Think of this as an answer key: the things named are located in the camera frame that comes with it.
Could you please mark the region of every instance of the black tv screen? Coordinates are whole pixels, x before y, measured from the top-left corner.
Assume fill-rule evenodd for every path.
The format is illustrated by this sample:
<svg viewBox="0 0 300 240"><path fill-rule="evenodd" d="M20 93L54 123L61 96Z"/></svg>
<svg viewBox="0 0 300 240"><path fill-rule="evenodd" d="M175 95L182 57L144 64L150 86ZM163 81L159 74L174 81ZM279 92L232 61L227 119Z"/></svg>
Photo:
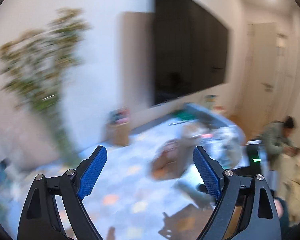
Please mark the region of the black tv screen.
<svg viewBox="0 0 300 240"><path fill-rule="evenodd" d="M155 0L154 104L225 80L228 29L192 0Z"/></svg>

